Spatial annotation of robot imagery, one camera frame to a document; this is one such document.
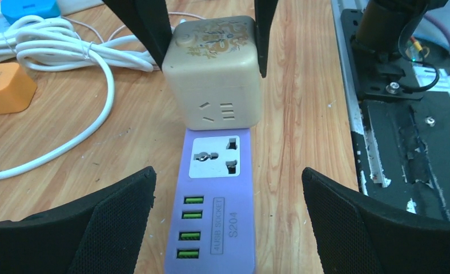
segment black cylinder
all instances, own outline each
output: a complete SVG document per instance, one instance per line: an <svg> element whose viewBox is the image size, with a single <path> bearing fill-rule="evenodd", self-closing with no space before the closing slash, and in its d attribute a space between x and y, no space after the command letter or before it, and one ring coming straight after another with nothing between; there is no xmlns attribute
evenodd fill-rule
<svg viewBox="0 0 450 274"><path fill-rule="evenodd" d="M368 2L356 31L356 42L370 51L392 54L398 52L399 39L402 45L407 42L420 23L421 16L386 3L381 0Z"/></svg>

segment bolt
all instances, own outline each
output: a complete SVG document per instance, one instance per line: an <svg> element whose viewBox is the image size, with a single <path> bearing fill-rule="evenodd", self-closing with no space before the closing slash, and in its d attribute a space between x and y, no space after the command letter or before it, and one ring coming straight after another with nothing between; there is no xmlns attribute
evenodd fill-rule
<svg viewBox="0 0 450 274"><path fill-rule="evenodd" d="M427 123L427 125L431 127L435 126L435 119L432 117L425 118L425 122Z"/></svg>
<svg viewBox="0 0 450 274"><path fill-rule="evenodd" d="M391 82L385 90L390 94L398 94L398 91L400 90L400 84L397 82Z"/></svg>

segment usb port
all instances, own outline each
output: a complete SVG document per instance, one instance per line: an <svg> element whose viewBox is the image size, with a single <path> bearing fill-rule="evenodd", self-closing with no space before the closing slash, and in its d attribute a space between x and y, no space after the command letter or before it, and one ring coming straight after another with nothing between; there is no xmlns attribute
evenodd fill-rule
<svg viewBox="0 0 450 274"><path fill-rule="evenodd" d="M203 204L203 196L185 197L184 203L185 204Z"/></svg>
<svg viewBox="0 0 450 274"><path fill-rule="evenodd" d="M183 211L181 219L201 219L203 211Z"/></svg>
<svg viewBox="0 0 450 274"><path fill-rule="evenodd" d="M179 241L199 241L202 233L201 232L180 232Z"/></svg>
<svg viewBox="0 0 450 274"><path fill-rule="evenodd" d="M198 259L200 250L196 249L178 249L176 253L177 259Z"/></svg>

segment beige plug adapter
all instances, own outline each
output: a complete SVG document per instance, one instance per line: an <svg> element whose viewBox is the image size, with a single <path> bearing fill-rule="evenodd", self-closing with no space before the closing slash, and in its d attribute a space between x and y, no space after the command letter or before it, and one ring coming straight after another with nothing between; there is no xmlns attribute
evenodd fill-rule
<svg viewBox="0 0 450 274"><path fill-rule="evenodd" d="M249 128L262 115L260 71L248 16L179 24L162 71L191 130Z"/></svg>

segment power strip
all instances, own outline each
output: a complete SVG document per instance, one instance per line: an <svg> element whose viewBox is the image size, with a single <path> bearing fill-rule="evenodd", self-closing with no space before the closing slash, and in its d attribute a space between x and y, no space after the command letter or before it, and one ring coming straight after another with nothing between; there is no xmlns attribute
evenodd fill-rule
<svg viewBox="0 0 450 274"><path fill-rule="evenodd" d="M57 0L57 3L63 16L104 4L102 0ZM5 32L9 27L10 24L1 14L0 4L0 33Z"/></svg>
<svg viewBox="0 0 450 274"><path fill-rule="evenodd" d="M164 271L255 273L250 129L187 130Z"/></svg>

